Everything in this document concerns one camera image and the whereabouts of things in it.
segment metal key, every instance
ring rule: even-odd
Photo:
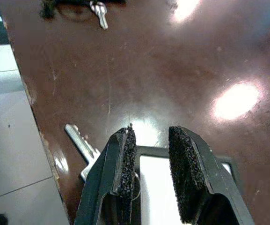
[[[107,13],[107,8],[106,5],[100,1],[98,2],[90,2],[90,8],[91,10],[98,16],[99,18],[99,23],[101,27],[106,30],[108,28],[108,24],[106,21],[106,13]]]
[[[99,150],[94,149],[81,135],[79,132],[79,129],[76,125],[65,125],[65,131],[68,133],[72,141],[75,143],[75,145],[78,147],[81,154],[85,157],[85,159],[88,162],[88,165],[82,172],[80,173],[80,176],[83,178],[83,180],[86,182],[86,178],[88,176],[88,173],[93,166],[93,164],[96,162],[97,158],[100,155]]]

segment floor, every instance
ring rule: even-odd
[[[168,127],[182,125],[233,157],[255,223],[270,224],[270,0],[130,0],[107,9],[104,31],[88,8],[61,5],[46,21],[40,0],[0,0],[70,219],[86,164],[64,125],[102,150],[131,122],[138,145],[167,147]]]
[[[0,213],[9,225],[69,224],[10,45],[0,45]]]

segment brown tabletop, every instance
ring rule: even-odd
[[[233,157],[255,223],[270,224],[270,0],[107,3],[107,31],[85,7],[59,6],[51,21],[40,9],[0,0],[71,221],[86,164],[64,125],[102,150],[132,122],[138,145],[167,147],[182,125]]]

